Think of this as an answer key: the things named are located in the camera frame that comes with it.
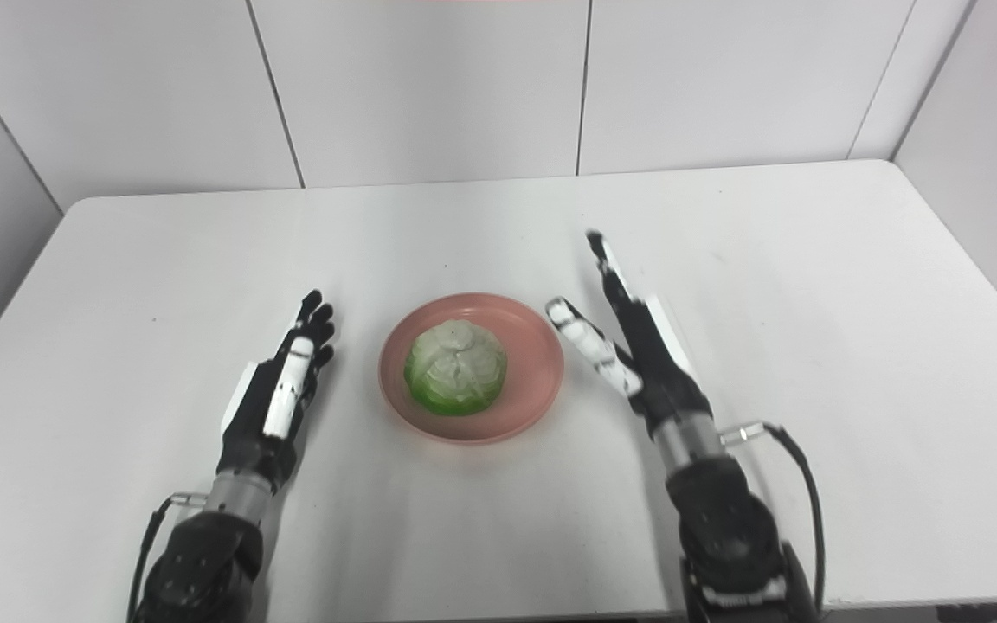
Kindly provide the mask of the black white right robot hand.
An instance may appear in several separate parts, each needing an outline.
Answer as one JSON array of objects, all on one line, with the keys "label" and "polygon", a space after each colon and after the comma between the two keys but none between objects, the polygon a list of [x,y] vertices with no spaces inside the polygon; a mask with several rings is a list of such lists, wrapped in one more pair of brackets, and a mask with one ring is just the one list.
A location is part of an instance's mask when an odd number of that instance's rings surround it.
[{"label": "black white right robot hand", "polygon": [[610,387],[624,395],[651,435],[666,423],[714,434],[709,400],[688,370],[680,343],[664,312],[651,299],[641,299],[626,283],[616,256],[598,230],[587,230],[605,299],[625,344],[618,344],[568,299],[557,297],[545,307],[555,330],[592,363]]}]

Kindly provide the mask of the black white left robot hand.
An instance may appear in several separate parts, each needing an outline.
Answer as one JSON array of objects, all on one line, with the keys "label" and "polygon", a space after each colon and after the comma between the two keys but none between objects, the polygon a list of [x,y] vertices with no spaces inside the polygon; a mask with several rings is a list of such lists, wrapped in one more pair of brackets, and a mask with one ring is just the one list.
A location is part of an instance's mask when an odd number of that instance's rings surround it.
[{"label": "black white left robot hand", "polygon": [[280,492],[298,464],[297,438],[335,355],[333,308],[320,289],[301,300],[273,357],[250,363],[226,407],[217,473],[252,473]]}]

